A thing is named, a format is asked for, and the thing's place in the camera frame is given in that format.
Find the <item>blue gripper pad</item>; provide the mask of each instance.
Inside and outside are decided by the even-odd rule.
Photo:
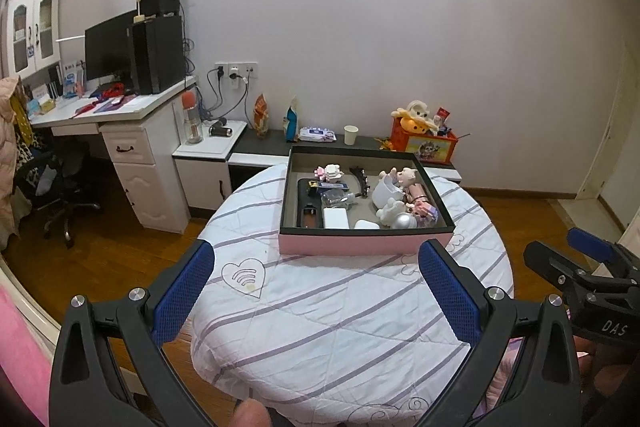
[[[175,340],[200,292],[213,272],[213,247],[195,241],[180,261],[164,270],[149,287],[147,310],[156,346]]]
[[[482,335],[480,310],[436,248],[430,241],[421,245],[418,251],[420,273],[429,285],[431,293],[458,340],[474,347]],[[440,247],[440,249],[444,255],[449,256],[444,248]],[[456,263],[450,256],[449,259],[452,263]]]
[[[566,241],[571,248],[588,255],[599,263],[614,260],[611,245],[583,229],[573,228],[566,233]]]

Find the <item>computer monitor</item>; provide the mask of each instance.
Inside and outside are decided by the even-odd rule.
[[[136,10],[123,13],[84,32],[87,80],[117,74],[122,82],[130,82],[127,27],[133,24],[133,17],[137,14]]]

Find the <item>computer tower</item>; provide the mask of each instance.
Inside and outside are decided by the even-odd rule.
[[[131,79],[140,94],[157,94],[184,80],[182,18],[156,17],[127,29]]]

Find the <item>pink box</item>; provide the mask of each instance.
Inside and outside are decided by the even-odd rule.
[[[298,184],[302,187],[308,185],[307,181],[314,177],[314,170],[328,164],[340,165],[340,170],[344,172],[340,181],[347,183],[350,192],[360,192],[360,184],[350,173],[350,167],[363,168],[371,185],[369,197],[356,198],[356,204],[349,209],[349,230],[304,228],[300,218],[302,208],[299,206],[307,205],[302,205],[300,198],[304,196],[299,195]],[[405,230],[353,230],[354,222],[359,219],[378,222],[371,194],[380,180],[380,171],[389,172],[393,167],[399,171],[405,167],[417,170],[416,182],[424,186],[431,204],[436,206],[440,214],[436,226]],[[412,255],[428,239],[437,239],[446,247],[454,229],[455,225],[440,195],[414,154],[356,148],[327,149],[299,144],[291,148],[278,234],[282,255]]]

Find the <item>wall cabinet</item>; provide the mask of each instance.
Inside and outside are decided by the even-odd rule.
[[[12,0],[6,45],[11,76],[25,78],[60,61],[58,0]]]

